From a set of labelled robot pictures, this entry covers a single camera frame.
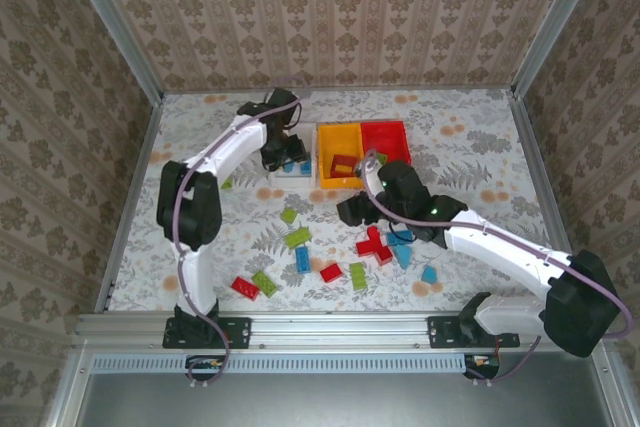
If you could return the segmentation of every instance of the blue lego brick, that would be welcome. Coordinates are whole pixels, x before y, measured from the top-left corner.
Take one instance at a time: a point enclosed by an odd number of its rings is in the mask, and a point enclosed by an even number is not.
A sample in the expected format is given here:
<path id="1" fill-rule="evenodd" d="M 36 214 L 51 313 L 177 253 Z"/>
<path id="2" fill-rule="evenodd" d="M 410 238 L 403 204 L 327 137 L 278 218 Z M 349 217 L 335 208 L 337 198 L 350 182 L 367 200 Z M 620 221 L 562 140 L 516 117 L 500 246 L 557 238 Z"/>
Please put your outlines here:
<path id="1" fill-rule="evenodd" d="M 302 175 L 311 175 L 311 161 L 307 160 L 300 164 L 300 172 Z"/>
<path id="2" fill-rule="evenodd" d="M 409 263 L 411 262 L 411 247 L 407 247 L 406 245 L 394 245 L 391 247 L 391 250 L 398 260 L 400 268 L 402 270 L 407 270 Z"/>
<path id="3" fill-rule="evenodd" d="M 309 272 L 311 272 L 309 250 L 306 247 L 296 247 L 296 264 L 298 264 L 299 274 L 308 274 Z"/>
<path id="4" fill-rule="evenodd" d="M 434 269 L 430 265 L 427 265 L 427 267 L 424 269 L 424 272 L 422 273 L 422 281 L 430 285 L 438 282 L 438 272 L 436 272 L 436 269 Z"/>
<path id="5" fill-rule="evenodd" d="M 410 230 L 396 230 L 393 232 L 387 232 L 387 245 L 406 245 L 413 243 L 413 234 Z"/>

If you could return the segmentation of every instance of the floral tablecloth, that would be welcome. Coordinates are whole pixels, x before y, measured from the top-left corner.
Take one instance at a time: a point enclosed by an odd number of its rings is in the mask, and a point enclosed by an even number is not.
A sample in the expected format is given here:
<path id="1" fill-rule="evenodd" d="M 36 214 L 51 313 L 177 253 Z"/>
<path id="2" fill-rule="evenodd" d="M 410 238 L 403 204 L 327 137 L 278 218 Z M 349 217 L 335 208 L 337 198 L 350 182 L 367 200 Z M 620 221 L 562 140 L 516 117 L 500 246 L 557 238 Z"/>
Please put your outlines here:
<path id="1" fill-rule="evenodd" d="M 432 193 L 466 202 L 496 224 L 548 244 L 506 90 L 320 91 L 303 102 L 303 122 L 402 119 L 413 166 Z M 160 172 L 169 159 L 183 160 L 207 146 L 231 122 L 237 108 L 262 94 L 168 95 L 147 168 L 110 310 L 170 310 L 178 295 L 176 260 L 156 224 Z M 354 291 L 349 263 L 361 261 L 355 243 L 365 227 L 347 227 L 336 203 L 354 191 L 278 190 L 269 187 L 256 153 L 221 192 L 224 214 L 211 256 L 211 275 L 224 311 L 419 311 L 454 310 L 478 291 L 523 295 L 523 288 L 492 266 L 436 245 L 415 243 L 406 271 L 397 262 L 379 267 L 365 258 L 366 290 Z M 298 216 L 280 220 L 285 207 Z M 388 231 L 386 222 L 380 230 Z M 313 272 L 299 275 L 283 236 L 309 227 Z M 319 273 L 337 262 L 345 275 L 325 284 Z M 420 281 L 425 266 L 438 283 Z M 236 276 L 257 271 L 278 285 L 271 298 L 251 301 L 230 288 Z"/>

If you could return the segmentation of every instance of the green lego brick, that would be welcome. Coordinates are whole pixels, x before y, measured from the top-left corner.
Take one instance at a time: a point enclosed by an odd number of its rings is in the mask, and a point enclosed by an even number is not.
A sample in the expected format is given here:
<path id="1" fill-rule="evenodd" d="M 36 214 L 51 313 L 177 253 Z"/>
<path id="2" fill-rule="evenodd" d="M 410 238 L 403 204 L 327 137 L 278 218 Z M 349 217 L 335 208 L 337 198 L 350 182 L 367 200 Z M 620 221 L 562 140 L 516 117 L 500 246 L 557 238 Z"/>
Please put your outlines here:
<path id="1" fill-rule="evenodd" d="M 253 283 L 256 284 L 267 297 L 271 297 L 276 293 L 276 290 L 278 290 L 276 284 L 271 282 L 271 279 L 267 277 L 267 274 L 262 271 L 251 277 L 251 280 L 253 280 Z"/>
<path id="2" fill-rule="evenodd" d="M 367 288 L 367 279 L 364 275 L 364 265 L 362 262 L 349 265 L 351 271 L 351 282 L 353 283 L 353 290 L 363 290 Z"/>
<path id="3" fill-rule="evenodd" d="M 311 232 L 308 227 L 300 227 L 295 232 L 291 232 L 284 236 L 284 243 L 287 244 L 289 249 L 293 250 L 299 245 L 309 242 L 311 240 Z"/>
<path id="4" fill-rule="evenodd" d="M 284 209 L 284 211 L 280 214 L 280 218 L 287 224 L 293 224 L 293 221 L 296 220 L 297 215 L 298 214 L 293 209 Z"/>

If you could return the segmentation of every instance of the wall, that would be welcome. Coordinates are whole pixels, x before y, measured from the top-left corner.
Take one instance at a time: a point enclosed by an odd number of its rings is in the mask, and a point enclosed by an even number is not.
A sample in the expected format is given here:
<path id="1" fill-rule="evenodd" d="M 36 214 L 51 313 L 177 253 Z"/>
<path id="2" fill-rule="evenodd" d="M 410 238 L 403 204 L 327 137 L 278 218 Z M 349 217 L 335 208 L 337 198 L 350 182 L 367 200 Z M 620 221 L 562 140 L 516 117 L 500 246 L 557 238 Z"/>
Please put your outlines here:
<path id="1" fill-rule="evenodd" d="M 552 0 L 116 0 L 168 91 L 506 85 Z"/>
<path id="2" fill-rule="evenodd" d="M 640 316 L 640 0 L 580 0 L 525 101 L 574 249 Z M 620 343 L 640 385 L 640 329 Z"/>
<path id="3" fill-rule="evenodd" d="M 0 425 L 55 393 L 149 114 L 89 0 L 0 0 Z"/>

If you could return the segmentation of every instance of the yellow bin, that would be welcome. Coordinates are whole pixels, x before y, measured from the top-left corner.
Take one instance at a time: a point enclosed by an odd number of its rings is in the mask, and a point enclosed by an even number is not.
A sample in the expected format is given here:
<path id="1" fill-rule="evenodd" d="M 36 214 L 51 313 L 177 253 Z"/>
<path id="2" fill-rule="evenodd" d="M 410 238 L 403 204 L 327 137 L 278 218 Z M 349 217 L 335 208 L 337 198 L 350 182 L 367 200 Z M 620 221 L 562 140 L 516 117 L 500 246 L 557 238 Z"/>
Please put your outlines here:
<path id="1" fill-rule="evenodd" d="M 362 189 L 358 177 L 331 178 L 334 155 L 364 157 L 360 124 L 321 124 L 318 126 L 318 172 L 323 189 Z"/>

